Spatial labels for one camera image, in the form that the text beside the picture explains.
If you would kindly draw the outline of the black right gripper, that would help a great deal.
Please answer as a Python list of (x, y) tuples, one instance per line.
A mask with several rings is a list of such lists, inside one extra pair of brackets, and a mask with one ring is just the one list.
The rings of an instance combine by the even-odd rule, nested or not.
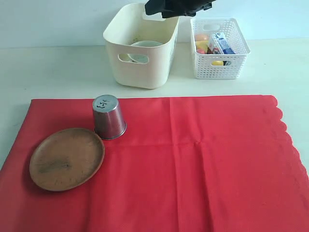
[(163, 19), (189, 16), (212, 8), (215, 0), (149, 0), (144, 8), (146, 15), (161, 14)]

